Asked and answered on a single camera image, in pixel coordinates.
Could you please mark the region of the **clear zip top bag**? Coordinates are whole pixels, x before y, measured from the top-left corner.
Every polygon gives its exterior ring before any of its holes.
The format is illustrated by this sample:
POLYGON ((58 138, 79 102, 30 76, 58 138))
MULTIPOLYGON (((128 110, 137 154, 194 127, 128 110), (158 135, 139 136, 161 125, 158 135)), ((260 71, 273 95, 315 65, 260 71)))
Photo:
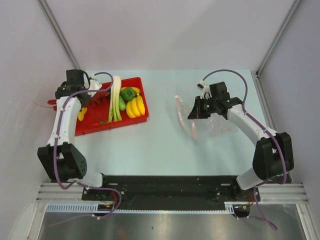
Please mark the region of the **clear zip top bag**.
POLYGON ((196 141, 235 135, 239 132, 238 127, 216 113, 205 119, 187 119, 191 108, 177 94, 175 95, 175 102, 180 126, 189 137, 196 141))

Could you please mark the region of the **yellow bell pepper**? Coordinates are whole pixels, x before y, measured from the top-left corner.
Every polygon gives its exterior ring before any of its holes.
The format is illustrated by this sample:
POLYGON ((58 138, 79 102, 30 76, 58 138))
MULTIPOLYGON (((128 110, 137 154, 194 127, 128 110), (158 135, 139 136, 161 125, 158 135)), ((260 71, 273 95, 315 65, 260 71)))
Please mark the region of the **yellow bell pepper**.
POLYGON ((87 113, 87 111, 88 111, 88 109, 87 109, 86 107, 83 107, 83 108, 79 111, 79 113, 78 113, 78 115, 77 115, 77 119, 78 119, 80 122, 82 122, 82 121, 84 120, 84 117, 85 117, 85 114, 87 113))

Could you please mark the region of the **green bell pepper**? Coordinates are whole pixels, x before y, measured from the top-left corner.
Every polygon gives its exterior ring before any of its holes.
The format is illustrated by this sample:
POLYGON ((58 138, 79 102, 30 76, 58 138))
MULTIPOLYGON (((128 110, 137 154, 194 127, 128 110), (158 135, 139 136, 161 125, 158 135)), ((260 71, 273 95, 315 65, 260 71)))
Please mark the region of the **green bell pepper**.
POLYGON ((137 96, 137 93, 131 87, 126 87, 120 91, 120 95, 124 101, 129 102, 137 96))

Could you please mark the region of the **red toy lobster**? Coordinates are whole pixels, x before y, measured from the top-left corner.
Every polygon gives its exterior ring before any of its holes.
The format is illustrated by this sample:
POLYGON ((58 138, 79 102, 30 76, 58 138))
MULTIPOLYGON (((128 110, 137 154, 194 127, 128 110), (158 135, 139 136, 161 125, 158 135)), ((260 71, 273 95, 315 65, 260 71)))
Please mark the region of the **red toy lobster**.
MULTIPOLYGON (((98 92, 84 106, 88 107, 88 106, 98 105, 104 99, 110 98, 110 94, 111 94, 110 90, 108 90, 106 92, 98 92)), ((47 104, 49 105, 49 108, 53 109, 54 111, 57 111, 57 100, 56 99, 48 100, 47 104)))

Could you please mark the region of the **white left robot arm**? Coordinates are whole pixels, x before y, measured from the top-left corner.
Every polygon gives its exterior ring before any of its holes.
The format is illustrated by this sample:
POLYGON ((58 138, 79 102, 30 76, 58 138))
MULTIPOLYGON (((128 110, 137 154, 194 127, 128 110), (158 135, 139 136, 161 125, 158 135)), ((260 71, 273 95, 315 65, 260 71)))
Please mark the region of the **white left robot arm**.
POLYGON ((74 184, 93 188, 100 200, 110 196, 111 188, 103 183, 103 175, 87 170, 85 156, 75 147, 78 114, 98 93, 106 93, 102 84, 81 69, 66 71, 64 81, 55 92, 56 115, 53 129, 45 146, 37 156, 49 179, 66 190, 74 184))

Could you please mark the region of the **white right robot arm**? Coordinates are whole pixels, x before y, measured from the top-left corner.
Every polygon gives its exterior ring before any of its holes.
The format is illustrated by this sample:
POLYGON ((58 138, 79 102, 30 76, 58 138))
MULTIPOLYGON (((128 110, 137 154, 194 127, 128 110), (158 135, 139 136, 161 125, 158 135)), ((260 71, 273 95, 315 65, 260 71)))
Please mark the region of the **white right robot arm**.
POLYGON ((224 82, 197 84, 201 94, 195 97, 189 120, 208 119, 212 114, 224 117, 236 125, 253 143, 255 151, 252 167, 236 177, 230 188, 231 196, 242 201, 249 189, 294 168, 292 139, 286 132, 279 133, 262 125, 248 111, 238 97, 231 97, 224 82))

